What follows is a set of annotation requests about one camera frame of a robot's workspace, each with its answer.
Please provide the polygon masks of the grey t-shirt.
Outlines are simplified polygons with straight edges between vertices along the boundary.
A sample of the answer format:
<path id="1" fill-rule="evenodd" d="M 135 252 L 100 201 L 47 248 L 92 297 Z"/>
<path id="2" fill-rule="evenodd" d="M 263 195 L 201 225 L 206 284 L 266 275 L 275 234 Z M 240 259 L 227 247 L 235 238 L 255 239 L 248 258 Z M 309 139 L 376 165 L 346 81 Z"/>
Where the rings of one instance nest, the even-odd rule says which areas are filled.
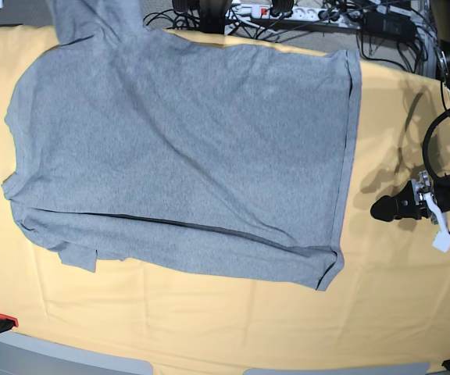
<path id="1" fill-rule="evenodd" d="M 12 216 L 62 263 L 140 259 L 319 291 L 342 270 L 359 53 L 201 45 L 137 1 L 52 1 L 5 117 Z"/>

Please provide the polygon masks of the yellow tablecloth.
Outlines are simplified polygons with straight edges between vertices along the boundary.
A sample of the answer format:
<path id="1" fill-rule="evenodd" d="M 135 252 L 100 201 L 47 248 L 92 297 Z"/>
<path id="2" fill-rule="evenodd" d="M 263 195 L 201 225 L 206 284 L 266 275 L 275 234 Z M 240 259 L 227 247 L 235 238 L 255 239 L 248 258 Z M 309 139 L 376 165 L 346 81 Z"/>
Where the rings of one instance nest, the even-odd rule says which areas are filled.
<path id="1" fill-rule="evenodd" d="M 180 273 L 134 259 L 65 266 L 15 225 L 2 182 L 15 168 L 4 118 L 16 81 L 56 44 L 51 27 L 0 28 L 0 314 L 18 332 L 142 359 L 157 374 L 327 370 L 450 359 L 450 250 L 429 221 L 370 216 L 421 168 L 442 109 L 435 80 L 362 64 L 358 145 L 341 247 L 326 291 Z"/>

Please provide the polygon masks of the black power adapter brick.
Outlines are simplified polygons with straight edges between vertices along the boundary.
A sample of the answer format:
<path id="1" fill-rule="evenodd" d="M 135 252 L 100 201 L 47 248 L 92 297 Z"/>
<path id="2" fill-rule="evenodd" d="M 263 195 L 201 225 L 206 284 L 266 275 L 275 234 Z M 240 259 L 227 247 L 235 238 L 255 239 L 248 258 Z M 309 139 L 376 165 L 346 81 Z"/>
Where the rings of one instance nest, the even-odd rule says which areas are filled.
<path id="1" fill-rule="evenodd" d="M 364 14 L 362 30 L 369 35 L 400 42 L 412 42 L 416 36 L 416 25 L 411 20 L 378 12 Z"/>

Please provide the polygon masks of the white power strip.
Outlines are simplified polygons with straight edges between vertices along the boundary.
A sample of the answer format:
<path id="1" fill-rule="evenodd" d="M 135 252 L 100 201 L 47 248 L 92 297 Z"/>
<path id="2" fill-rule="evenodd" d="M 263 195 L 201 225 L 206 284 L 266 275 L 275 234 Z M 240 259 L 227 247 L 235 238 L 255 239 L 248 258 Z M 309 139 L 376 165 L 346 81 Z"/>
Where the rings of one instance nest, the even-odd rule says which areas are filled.
<path id="1" fill-rule="evenodd" d="M 288 12 L 277 14 L 272 12 L 271 5 L 232 2 L 231 8 L 226 13 L 229 21 L 242 21 L 252 26 L 265 23 L 267 26 L 274 24 L 280 26 L 286 23 L 288 26 L 324 26 L 339 27 L 344 29 L 358 29 L 359 23 L 351 20 L 338 9 L 324 9 L 295 5 Z"/>

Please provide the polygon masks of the black caster wheel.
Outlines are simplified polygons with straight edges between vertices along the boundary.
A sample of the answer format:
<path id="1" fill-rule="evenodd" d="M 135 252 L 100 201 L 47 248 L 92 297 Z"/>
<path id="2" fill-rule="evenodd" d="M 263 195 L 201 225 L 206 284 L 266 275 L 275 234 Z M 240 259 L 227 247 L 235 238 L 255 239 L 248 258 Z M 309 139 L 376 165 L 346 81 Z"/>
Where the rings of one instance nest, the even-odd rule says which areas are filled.
<path id="1" fill-rule="evenodd" d="M 231 0 L 173 0 L 173 10 L 177 13 L 198 13 L 198 30 L 206 34 L 224 34 L 226 14 L 230 10 Z"/>

